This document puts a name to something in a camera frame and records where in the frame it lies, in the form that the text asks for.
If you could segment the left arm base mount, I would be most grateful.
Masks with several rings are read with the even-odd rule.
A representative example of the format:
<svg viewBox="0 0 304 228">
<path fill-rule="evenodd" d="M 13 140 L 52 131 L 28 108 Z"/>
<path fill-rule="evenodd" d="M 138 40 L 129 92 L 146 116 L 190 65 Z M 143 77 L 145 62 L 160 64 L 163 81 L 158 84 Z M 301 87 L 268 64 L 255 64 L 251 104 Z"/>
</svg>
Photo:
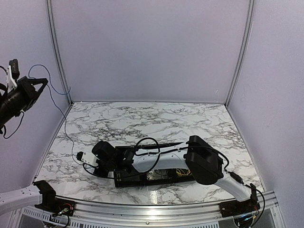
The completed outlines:
<svg viewBox="0 0 304 228">
<path fill-rule="evenodd" d="M 44 211 L 51 212 L 58 215 L 59 212 L 67 209 L 67 212 L 63 212 L 63 215 L 73 216 L 75 211 L 76 203 L 72 200 L 60 199 L 60 198 L 45 198 L 42 200 L 42 203 L 35 204 L 34 207 Z"/>
</svg>

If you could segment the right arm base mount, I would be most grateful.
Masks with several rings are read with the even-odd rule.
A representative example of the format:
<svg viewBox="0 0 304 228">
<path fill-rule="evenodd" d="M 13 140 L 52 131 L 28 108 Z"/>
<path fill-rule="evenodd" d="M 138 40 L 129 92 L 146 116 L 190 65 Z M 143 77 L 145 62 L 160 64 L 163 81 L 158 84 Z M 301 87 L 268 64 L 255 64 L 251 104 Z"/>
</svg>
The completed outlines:
<svg viewBox="0 0 304 228">
<path fill-rule="evenodd" d="M 249 199 L 243 202 L 237 200 L 225 201 L 219 204 L 220 213 L 223 218 L 238 216 L 260 209 L 258 201 Z"/>
</svg>

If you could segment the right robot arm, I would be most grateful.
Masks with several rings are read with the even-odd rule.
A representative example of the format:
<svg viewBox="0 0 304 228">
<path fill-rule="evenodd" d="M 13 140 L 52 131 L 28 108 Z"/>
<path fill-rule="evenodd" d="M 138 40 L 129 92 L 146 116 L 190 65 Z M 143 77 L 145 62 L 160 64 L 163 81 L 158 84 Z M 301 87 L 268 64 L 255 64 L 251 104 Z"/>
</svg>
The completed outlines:
<svg viewBox="0 0 304 228">
<path fill-rule="evenodd" d="M 113 172 L 116 182 L 128 185 L 145 183 L 147 174 L 155 170 L 175 172 L 188 170 L 200 185 L 216 185 L 236 199 L 235 208 L 245 213 L 254 205 L 256 188 L 247 186 L 243 179 L 228 171 L 229 159 L 197 135 L 186 142 L 158 143 L 134 146 L 112 146 L 100 141 L 91 152 L 78 152 L 83 167 L 94 169 L 92 175 L 107 179 Z"/>
</svg>

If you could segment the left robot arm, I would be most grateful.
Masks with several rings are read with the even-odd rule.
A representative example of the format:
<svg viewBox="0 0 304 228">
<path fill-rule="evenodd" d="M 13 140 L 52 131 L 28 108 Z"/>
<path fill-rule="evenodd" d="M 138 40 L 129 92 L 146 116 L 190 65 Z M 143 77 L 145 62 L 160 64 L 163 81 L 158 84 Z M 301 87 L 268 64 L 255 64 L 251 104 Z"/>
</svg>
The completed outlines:
<svg viewBox="0 0 304 228">
<path fill-rule="evenodd" d="M 34 155 L 40 148 L 38 139 L 30 136 L 37 130 L 21 130 L 9 137 L 9 121 L 24 118 L 48 84 L 46 78 L 24 76 L 12 90 L 1 86 L 0 90 L 0 213 L 5 214 L 27 206 L 48 212 L 60 207 L 56 191 L 45 180 L 31 181 L 38 163 Z"/>
</svg>

